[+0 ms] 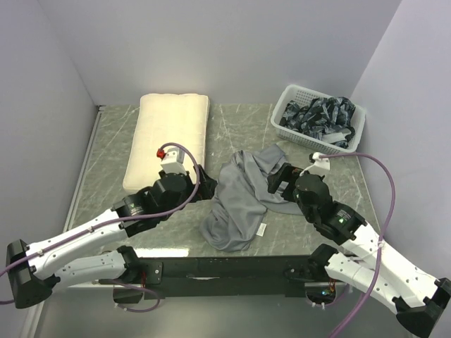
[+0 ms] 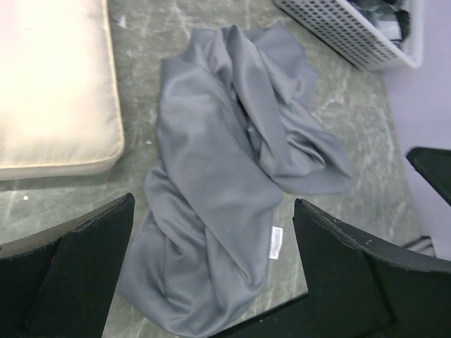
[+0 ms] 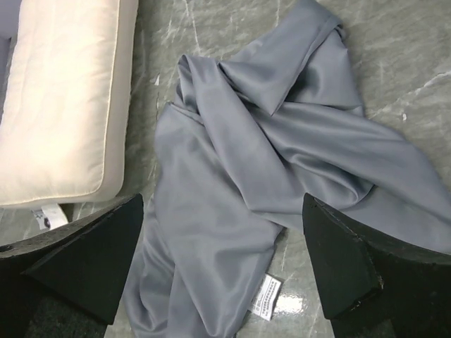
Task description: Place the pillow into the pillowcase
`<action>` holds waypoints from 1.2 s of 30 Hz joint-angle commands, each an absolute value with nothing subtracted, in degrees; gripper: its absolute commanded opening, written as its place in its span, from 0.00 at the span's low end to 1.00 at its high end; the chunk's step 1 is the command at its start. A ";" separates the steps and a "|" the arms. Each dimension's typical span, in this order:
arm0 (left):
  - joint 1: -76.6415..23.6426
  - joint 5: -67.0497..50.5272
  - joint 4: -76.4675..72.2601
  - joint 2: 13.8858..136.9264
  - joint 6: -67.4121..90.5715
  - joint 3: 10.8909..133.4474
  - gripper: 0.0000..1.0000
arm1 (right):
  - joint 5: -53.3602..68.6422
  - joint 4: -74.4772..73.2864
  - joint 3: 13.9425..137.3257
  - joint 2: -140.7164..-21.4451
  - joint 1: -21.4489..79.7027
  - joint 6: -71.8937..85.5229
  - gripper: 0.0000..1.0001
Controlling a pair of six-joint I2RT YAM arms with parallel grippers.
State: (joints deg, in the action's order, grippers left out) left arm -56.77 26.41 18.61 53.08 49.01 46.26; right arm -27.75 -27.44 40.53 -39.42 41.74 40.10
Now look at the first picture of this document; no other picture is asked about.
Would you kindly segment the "grey pillowcase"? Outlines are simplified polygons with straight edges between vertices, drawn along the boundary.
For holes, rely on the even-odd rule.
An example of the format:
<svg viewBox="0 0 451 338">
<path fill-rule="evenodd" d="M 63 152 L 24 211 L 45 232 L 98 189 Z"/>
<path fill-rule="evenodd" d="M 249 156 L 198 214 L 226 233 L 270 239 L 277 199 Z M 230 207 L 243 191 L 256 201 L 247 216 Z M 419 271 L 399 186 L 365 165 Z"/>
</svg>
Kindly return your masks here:
<svg viewBox="0 0 451 338">
<path fill-rule="evenodd" d="M 224 252 L 246 250 L 268 210 L 288 215 L 302 213 L 295 203 L 282 198 L 285 183 L 276 193 L 268 193 L 268 177 L 287 161 L 285 152 L 272 144 L 254 153 L 237 151 L 221 166 L 211 211 L 199 226 L 208 244 Z"/>
</svg>

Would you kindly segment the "cream white pillow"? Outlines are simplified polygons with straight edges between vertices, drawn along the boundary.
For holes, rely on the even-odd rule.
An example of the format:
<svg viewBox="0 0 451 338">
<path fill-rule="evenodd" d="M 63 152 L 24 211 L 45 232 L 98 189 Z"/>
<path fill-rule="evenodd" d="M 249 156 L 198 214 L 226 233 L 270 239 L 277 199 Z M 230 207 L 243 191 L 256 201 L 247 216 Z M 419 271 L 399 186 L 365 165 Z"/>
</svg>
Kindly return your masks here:
<svg viewBox="0 0 451 338">
<path fill-rule="evenodd" d="M 209 98 L 200 94 L 146 94 L 140 99 L 123 188 L 129 193 L 152 186 L 160 178 L 160 146 L 184 146 L 202 166 L 206 159 Z"/>
</svg>

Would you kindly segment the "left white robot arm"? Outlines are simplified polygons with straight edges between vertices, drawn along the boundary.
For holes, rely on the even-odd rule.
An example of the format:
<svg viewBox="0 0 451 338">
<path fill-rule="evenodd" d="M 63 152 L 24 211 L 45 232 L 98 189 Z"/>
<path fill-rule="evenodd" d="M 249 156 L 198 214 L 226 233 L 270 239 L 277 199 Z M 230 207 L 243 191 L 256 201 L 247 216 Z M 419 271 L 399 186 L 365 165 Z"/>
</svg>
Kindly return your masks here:
<svg viewBox="0 0 451 338">
<path fill-rule="evenodd" d="M 4 274 L 11 286 L 11 303 L 18 309 L 29 308 L 57 290 L 89 280 L 140 282 L 144 268 L 131 246 L 99 256 L 87 253 L 152 230 L 188 203 L 211 199 L 217 182 L 200 165 L 194 171 L 195 182 L 188 174 L 162 170 L 152 186 L 124 197 L 83 225 L 41 242 L 10 243 Z"/>
</svg>

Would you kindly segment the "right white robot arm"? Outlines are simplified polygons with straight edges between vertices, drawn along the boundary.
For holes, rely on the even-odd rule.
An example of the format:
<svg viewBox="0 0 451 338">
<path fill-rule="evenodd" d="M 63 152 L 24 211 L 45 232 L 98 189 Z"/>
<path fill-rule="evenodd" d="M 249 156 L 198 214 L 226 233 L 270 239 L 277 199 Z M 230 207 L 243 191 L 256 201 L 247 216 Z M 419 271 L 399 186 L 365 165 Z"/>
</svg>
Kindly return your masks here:
<svg viewBox="0 0 451 338">
<path fill-rule="evenodd" d="M 268 177 L 268 192 L 299 206 L 308 223 L 333 248 L 320 245 L 309 257 L 310 275 L 328 277 L 360 290 L 392 311 L 404 329 L 416 337 L 429 337 L 450 300 L 450 280 L 434 277 L 415 266 L 385 240 L 354 209 L 330 195 L 323 181 L 329 166 L 307 169 L 285 163 Z"/>
</svg>

